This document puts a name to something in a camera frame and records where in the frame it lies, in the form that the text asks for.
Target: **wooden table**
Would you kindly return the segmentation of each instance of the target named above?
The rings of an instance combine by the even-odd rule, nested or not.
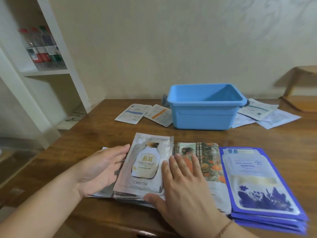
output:
[[[261,100],[276,104],[280,100]],[[260,147],[271,158],[310,218],[308,233],[317,236],[317,115],[301,113],[281,102],[280,109],[303,116],[266,130],[250,124],[226,131],[165,128],[143,118],[137,125],[114,121],[130,104],[159,104],[160,100],[104,100],[71,130],[42,152],[0,189],[0,202],[17,206],[43,185],[81,159],[105,147],[132,143],[136,132],[174,136],[175,142],[216,142],[219,146]],[[172,228],[151,208],[110,199],[83,199],[68,222],[79,233],[91,225],[111,226],[139,234],[172,237]],[[249,229],[260,237],[295,235]]]

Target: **lavender illustration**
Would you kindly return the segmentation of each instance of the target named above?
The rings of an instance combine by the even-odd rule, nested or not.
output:
[[[241,185],[238,195],[239,203],[244,208],[269,209],[280,211],[293,211],[290,201],[286,195],[279,193],[274,187],[272,193],[266,189],[266,194],[259,191],[249,191],[246,186]]]

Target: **bracelet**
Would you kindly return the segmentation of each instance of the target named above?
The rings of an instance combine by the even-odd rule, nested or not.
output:
[[[220,238],[224,234],[224,232],[227,230],[229,225],[231,225],[232,223],[234,223],[234,220],[231,220],[228,224],[226,224],[224,228],[222,228],[221,231],[218,233],[218,235],[216,235],[214,238]]]

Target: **blue plastic bin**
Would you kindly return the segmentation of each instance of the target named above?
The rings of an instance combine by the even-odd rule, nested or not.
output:
[[[184,84],[171,86],[167,102],[176,128],[226,130],[247,99],[232,84]]]

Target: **woman illustration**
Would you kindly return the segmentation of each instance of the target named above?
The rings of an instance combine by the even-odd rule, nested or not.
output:
[[[191,173],[193,173],[193,163],[192,163],[192,155],[193,154],[194,154],[193,148],[190,148],[190,147],[182,148],[183,159],[184,159],[185,164],[187,165],[187,167]]]

